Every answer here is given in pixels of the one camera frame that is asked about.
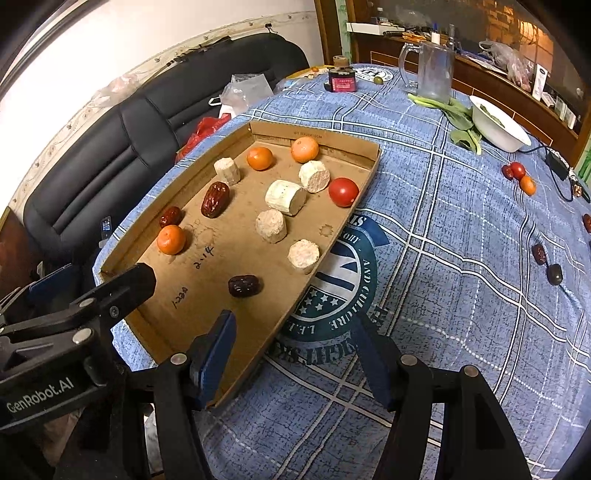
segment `glass pitcher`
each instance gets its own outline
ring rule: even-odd
[[[404,69],[409,51],[418,53],[418,82],[410,80]],[[405,43],[398,59],[400,78],[406,92],[448,104],[452,94],[453,62],[456,59],[450,48],[431,42],[419,45]]]

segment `cardboard tray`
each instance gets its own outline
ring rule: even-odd
[[[269,244],[255,232],[255,219],[268,210],[265,193],[274,180],[300,183],[301,165],[291,158],[290,147],[303,136],[318,141],[317,160],[324,162],[331,178],[348,177],[361,193],[350,209],[335,206],[328,189],[308,193],[300,212],[285,217],[287,236],[277,244]],[[276,163],[268,170],[255,171],[246,163],[247,152],[254,145],[264,145],[274,153]],[[306,238],[320,247],[322,261],[373,177],[378,156],[376,143],[350,135],[298,125],[250,122],[196,159],[127,230],[100,272],[103,280],[108,280],[136,262],[154,269],[154,295],[126,318],[148,353],[160,363],[176,352],[184,352],[197,335],[209,331],[222,309],[233,311],[238,334],[215,402],[231,396],[316,273],[316,269],[309,275],[293,270],[287,259],[290,246]],[[209,184],[218,180],[213,163],[222,157],[235,159],[242,180],[230,187],[228,208],[218,218],[209,219],[201,214],[201,203]],[[158,250],[155,240],[160,216],[172,205],[183,210],[180,226],[187,232],[187,245],[183,252],[170,257]],[[262,291],[236,299],[228,293],[228,279],[245,274],[259,277]]]

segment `red plastic bag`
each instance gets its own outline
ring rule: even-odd
[[[195,146],[199,145],[203,139],[220,130],[220,128],[227,124],[231,118],[232,117],[229,113],[224,113],[221,118],[214,118],[212,116],[202,118],[195,132],[189,137],[187,144],[177,152],[174,164],[176,165],[180,162],[185,155],[194,149]]]

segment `couch cushion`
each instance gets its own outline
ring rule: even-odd
[[[46,258],[85,263],[100,241],[100,221],[126,217],[174,164],[199,120],[217,116],[209,99],[233,73],[264,73],[271,87],[308,66],[300,48],[279,35],[228,40],[143,85],[92,125],[31,194],[24,224]]]

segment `bolt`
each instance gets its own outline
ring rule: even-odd
[[[468,376],[468,377],[477,377],[478,376],[478,369],[474,366],[474,365],[466,365],[464,367],[464,373]]]
[[[81,309],[83,309],[84,307],[87,307],[88,305],[92,305],[94,302],[95,302],[94,298],[86,299],[86,300],[82,300],[78,306]]]
[[[187,355],[184,353],[175,353],[172,357],[170,357],[170,363],[173,365],[182,365],[187,361]]]
[[[88,340],[92,335],[92,330],[89,328],[83,328],[82,330],[78,330],[74,336],[72,337],[72,342],[76,345],[80,345],[85,340]]]
[[[413,365],[416,365],[418,362],[417,357],[408,354],[400,357],[400,361],[407,367],[412,367]]]

